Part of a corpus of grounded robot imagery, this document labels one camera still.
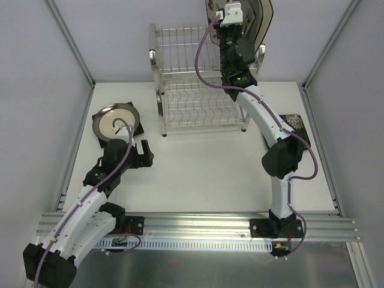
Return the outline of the white square plate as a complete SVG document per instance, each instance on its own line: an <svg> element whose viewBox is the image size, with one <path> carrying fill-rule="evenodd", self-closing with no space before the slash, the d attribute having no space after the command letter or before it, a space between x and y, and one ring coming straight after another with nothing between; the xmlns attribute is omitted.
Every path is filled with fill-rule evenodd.
<svg viewBox="0 0 384 288"><path fill-rule="evenodd" d="M274 9L271 0L260 0L260 4L262 6L263 14L258 39L260 43L263 43L266 33L268 32L269 26L272 22Z"/></svg>
<svg viewBox="0 0 384 288"><path fill-rule="evenodd" d="M261 0L255 1L253 10L255 14L254 23L256 25L254 29L254 37L257 38L263 21L263 4Z"/></svg>

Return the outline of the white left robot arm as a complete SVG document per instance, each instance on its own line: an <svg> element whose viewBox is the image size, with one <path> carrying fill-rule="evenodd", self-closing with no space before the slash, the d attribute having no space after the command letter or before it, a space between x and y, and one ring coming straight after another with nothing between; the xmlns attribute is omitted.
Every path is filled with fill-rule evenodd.
<svg viewBox="0 0 384 288"><path fill-rule="evenodd" d="M125 209L108 198L128 169L152 166L154 155L148 141L142 140L141 145L139 153L135 143L108 141L71 208L39 244L26 246L26 277L35 287L69 287L81 262L102 238L108 234L126 237L134 231Z"/></svg>

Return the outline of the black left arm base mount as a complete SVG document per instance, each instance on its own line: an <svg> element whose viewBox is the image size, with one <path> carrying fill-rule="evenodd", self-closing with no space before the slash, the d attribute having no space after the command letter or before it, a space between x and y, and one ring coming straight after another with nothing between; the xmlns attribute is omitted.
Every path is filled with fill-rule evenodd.
<svg viewBox="0 0 384 288"><path fill-rule="evenodd" d="M132 233L134 235L143 235L145 226L145 217L126 215L125 219L118 218L115 228L110 234Z"/></svg>

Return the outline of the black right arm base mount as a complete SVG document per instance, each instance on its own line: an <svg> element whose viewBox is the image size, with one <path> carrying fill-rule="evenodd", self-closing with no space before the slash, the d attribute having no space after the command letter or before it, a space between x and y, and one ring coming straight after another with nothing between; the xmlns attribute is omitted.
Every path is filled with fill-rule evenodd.
<svg viewBox="0 0 384 288"><path fill-rule="evenodd" d="M271 210L267 218L251 218L249 220L250 234L252 238L290 238L299 239L304 235L301 220L294 213L286 218L278 218Z"/></svg>

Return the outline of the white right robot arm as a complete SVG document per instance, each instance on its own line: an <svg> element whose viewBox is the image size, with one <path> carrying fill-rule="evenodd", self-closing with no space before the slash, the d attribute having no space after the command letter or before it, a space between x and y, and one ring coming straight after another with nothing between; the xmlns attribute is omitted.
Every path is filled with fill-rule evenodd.
<svg viewBox="0 0 384 288"><path fill-rule="evenodd" d="M302 159L304 144L295 138L293 129L269 107L260 94L257 80L250 72L255 61L253 40L242 35L239 25L215 25L220 47L221 82L225 92L243 108L262 132L268 146L262 166L271 177L272 205L269 230L277 237L290 231L296 220L289 207L288 179L295 174Z"/></svg>

